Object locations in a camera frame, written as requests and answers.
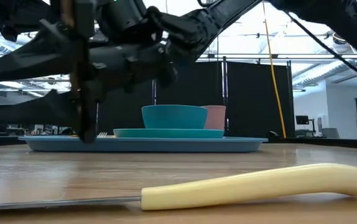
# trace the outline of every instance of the plate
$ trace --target plate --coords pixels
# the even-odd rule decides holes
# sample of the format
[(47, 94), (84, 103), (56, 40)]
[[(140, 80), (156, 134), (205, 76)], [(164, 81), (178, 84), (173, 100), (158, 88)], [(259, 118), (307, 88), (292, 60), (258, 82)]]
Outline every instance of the plate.
[(39, 152), (255, 152), (267, 139), (215, 138), (98, 138), (84, 144), (70, 136), (25, 136), (33, 151)]
[(210, 139), (222, 138), (224, 130), (210, 129), (114, 129), (117, 138), (182, 138), (182, 139)]

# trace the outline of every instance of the fork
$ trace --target fork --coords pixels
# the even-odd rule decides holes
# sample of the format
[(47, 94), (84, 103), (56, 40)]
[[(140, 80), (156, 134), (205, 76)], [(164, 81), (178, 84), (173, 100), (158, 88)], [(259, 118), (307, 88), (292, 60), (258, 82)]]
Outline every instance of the fork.
[(97, 138), (106, 138), (108, 135), (108, 133), (106, 132), (100, 132), (98, 135), (97, 135)]

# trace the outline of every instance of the knife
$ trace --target knife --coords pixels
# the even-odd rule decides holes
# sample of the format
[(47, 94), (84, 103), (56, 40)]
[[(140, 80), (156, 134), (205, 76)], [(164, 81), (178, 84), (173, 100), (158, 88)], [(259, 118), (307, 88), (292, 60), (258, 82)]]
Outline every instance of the knife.
[(116, 205), (126, 202), (141, 202), (144, 211), (169, 210), (322, 192), (357, 196), (357, 167), (342, 164), (286, 167), (184, 184), (146, 187), (138, 197), (5, 203), (0, 204), (0, 210)]

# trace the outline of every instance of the computer monitor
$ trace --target computer monitor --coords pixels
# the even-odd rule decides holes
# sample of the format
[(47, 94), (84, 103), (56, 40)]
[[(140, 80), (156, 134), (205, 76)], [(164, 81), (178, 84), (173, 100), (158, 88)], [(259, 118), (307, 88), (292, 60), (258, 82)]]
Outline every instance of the computer monitor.
[(307, 115), (296, 116), (296, 124), (310, 124), (308, 116)]

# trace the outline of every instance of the wooden table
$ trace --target wooden table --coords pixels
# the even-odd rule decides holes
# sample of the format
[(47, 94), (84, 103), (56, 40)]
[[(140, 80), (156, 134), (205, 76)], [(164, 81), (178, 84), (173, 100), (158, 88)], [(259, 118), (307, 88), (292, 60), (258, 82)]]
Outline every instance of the wooden table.
[[(320, 162), (357, 166), (357, 149), (265, 144), (249, 154), (69, 154), (3, 146), (0, 203), (139, 195), (143, 187)], [(357, 198), (299, 195), (163, 212), (142, 212), (138, 203), (26, 210), (0, 212), (0, 223), (357, 223)]]

